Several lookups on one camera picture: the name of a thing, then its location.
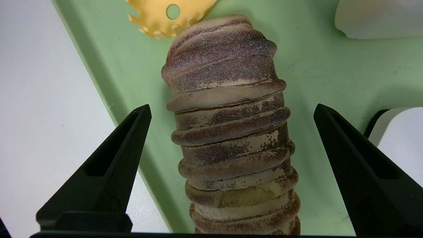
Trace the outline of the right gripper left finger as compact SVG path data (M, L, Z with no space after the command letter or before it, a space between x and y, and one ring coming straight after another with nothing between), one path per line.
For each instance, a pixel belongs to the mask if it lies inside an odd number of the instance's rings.
M41 231L130 232L126 214L151 122L134 109L36 213Z

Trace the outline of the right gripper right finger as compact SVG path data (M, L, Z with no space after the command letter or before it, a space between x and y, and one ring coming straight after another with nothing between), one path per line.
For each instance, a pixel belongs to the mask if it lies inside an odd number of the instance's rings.
M422 187L334 109L313 119L356 236L421 237Z

